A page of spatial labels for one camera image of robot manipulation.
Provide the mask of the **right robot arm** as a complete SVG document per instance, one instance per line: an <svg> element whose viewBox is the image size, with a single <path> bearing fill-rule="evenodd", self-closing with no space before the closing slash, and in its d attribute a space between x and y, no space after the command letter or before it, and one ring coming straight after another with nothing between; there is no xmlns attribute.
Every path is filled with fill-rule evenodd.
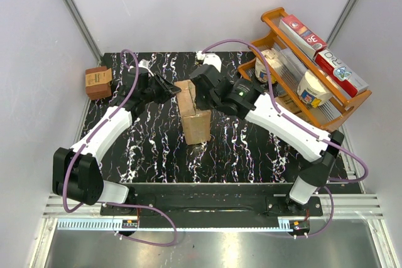
<svg viewBox="0 0 402 268"><path fill-rule="evenodd" d="M313 193L323 187L339 154L344 135L327 132L305 121L264 92L262 86L240 78L231 82L218 68L203 64L190 74L198 109L215 109L256 124L288 143L305 160L286 199L286 209L300 215L308 208Z"/></svg>

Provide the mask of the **brown cardboard express box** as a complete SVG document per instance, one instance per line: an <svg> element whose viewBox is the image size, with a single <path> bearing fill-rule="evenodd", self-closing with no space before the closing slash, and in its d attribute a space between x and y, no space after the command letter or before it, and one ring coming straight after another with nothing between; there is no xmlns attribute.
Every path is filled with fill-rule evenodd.
<svg viewBox="0 0 402 268"><path fill-rule="evenodd" d="M186 144L209 141L211 111L197 109L195 86L191 80L178 81L174 85L181 89L176 97Z"/></svg>

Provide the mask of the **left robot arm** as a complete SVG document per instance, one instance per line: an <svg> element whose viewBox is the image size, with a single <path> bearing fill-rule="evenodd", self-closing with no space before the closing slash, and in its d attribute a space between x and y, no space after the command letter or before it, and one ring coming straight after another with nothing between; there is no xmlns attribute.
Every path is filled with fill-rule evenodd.
<svg viewBox="0 0 402 268"><path fill-rule="evenodd" d="M70 148L60 147L53 155L52 190L63 198L66 212L68 200L79 205L114 203L123 215L131 214L136 200L125 185L106 181L101 174L102 159L117 138L129 129L149 103L164 104L181 89L147 68L131 68L117 95L101 120Z"/></svg>

